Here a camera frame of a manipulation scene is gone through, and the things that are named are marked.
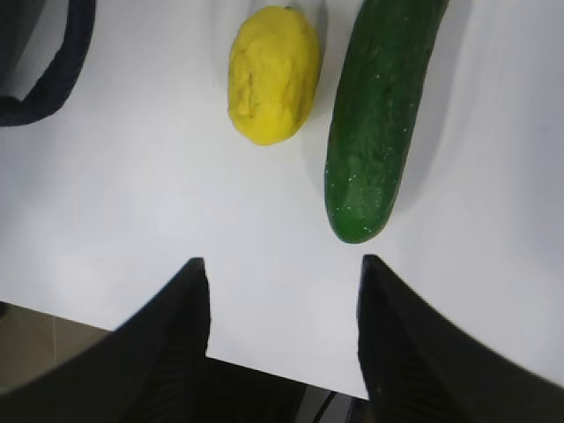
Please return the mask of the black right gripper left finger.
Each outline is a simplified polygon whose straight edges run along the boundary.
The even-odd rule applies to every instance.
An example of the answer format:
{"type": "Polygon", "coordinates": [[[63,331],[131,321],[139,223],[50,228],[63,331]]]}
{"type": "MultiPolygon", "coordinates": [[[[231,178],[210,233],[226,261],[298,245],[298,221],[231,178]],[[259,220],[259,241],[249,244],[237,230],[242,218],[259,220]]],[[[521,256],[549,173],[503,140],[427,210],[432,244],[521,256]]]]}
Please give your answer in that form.
{"type": "Polygon", "coordinates": [[[78,356],[1,396],[3,422],[191,422],[211,312],[192,258],[134,316],[78,356]]]}

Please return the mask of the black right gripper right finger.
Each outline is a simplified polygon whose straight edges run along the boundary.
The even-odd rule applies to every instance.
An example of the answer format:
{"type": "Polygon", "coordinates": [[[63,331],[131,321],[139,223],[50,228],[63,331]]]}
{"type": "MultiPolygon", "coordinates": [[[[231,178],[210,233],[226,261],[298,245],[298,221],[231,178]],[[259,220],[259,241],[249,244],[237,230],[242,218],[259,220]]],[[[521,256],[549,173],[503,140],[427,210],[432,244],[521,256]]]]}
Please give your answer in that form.
{"type": "Polygon", "coordinates": [[[562,387],[481,344],[379,256],[362,259],[358,358],[377,422],[561,422],[562,387]]]}

